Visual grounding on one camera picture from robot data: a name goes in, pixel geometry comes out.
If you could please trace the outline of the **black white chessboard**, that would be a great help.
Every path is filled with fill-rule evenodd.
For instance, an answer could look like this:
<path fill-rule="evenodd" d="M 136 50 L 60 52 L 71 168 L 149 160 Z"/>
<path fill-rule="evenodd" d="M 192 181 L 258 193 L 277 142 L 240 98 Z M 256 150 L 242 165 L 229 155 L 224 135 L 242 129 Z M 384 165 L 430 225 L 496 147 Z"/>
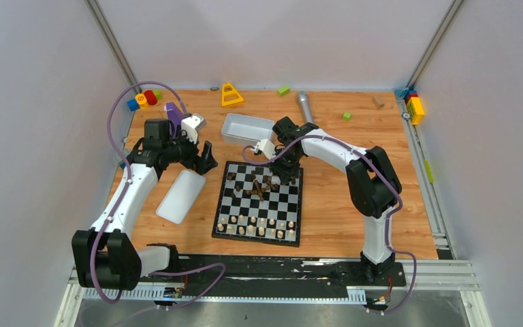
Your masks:
<path fill-rule="evenodd" d="M 211 236 L 299 247 L 303 177 L 281 184 L 265 166 L 227 161 Z"/>

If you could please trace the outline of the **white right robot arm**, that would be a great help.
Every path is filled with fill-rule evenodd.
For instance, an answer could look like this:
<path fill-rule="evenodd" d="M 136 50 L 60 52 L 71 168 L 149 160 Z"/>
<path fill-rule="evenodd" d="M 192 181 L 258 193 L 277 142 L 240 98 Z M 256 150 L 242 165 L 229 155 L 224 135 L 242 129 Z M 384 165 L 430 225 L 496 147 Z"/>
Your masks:
<path fill-rule="evenodd" d="M 313 123 L 297 126 L 289 117 L 279 120 L 272 130 L 279 143 L 264 139 L 255 145 L 255 150 L 268 158 L 271 172 L 282 183 L 297 176 L 303 157 L 320 159 L 345 173 L 351 201 L 364 217 L 363 278 L 374 285 L 382 282 L 395 261 L 392 218 L 402 207 L 402 186 L 385 150 L 380 146 L 354 146 Z"/>

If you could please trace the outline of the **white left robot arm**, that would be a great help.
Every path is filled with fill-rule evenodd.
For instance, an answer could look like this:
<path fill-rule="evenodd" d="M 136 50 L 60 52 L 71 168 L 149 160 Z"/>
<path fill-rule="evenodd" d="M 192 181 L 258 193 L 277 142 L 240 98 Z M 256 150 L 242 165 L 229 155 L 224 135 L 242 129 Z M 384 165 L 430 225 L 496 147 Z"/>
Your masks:
<path fill-rule="evenodd" d="M 139 280 L 157 273 L 174 281 L 181 273 L 174 245 L 152 243 L 137 250 L 130 238 L 133 227 L 150 192 L 170 164 L 180 163 L 178 175 L 157 214 L 181 223 L 203 189 L 205 173 L 217 167 L 209 141 L 198 149 L 198 134 L 205 119 L 186 116 L 178 127 L 167 119 L 148 119 L 144 137 L 125 159 L 124 175 L 103 213 L 88 230 L 72 238 L 75 268 L 82 287 L 104 290 L 133 290 Z"/>

